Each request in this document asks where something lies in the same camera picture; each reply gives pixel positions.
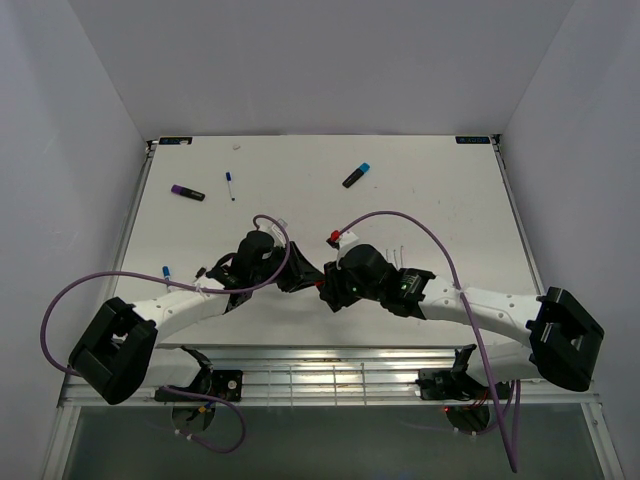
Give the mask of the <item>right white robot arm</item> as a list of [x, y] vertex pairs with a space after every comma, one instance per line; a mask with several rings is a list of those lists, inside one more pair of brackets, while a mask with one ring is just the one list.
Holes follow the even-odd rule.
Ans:
[[574, 392], [589, 389], [604, 330], [567, 290], [512, 295], [465, 291], [430, 271], [396, 268], [368, 244], [357, 245], [324, 267], [320, 297], [333, 311], [359, 300], [375, 301], [399, 317], [475, 325], [506, 337], [460, 354], [452, 369], [454, 390], [474, 397], [487, 384], [542, 378]]

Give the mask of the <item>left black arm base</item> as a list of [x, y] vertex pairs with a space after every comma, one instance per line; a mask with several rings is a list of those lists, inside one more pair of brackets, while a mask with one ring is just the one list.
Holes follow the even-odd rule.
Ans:
[[216, 369], [203, 353], [180, 347], [160, 350], [158, 367], [167, 367], [161, 372], [154, 400], [163, 403], [187, 401], [209, 401], [211, 398], [227, 402], [242, 399], [243, 372], [241, 370]]

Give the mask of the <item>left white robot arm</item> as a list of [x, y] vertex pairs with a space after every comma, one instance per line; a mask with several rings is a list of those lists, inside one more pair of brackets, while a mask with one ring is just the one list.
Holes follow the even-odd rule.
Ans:
[[215, 392], [208, 358], [185, 346], [171, 350], [160, 343], [202, 320], [225, 315], [251, 296], [251, 287], [274, 284], [285, 293], [314, 287], [324, 279], [299, 251], [274, 234], [251, 231], [236, 251], [210, 270], [200, 270], [191, 290], [174, 289], [145, 301], [119, 297], [98, 310], [69, 357], [70, 366], [110, 405], [141, 387], [160, 389], [158, 401], [178, 401], [184, 393], [201, 399]]

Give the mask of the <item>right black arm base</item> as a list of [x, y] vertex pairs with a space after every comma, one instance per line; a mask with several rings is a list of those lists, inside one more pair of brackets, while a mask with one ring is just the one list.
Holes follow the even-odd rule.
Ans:
[[420, 369], [414, 383], [422, 400], [480, 401], [489, 399], [489, 388], [467, 374], [475, 344], [455, 350], [453, 366], [444, 370]]

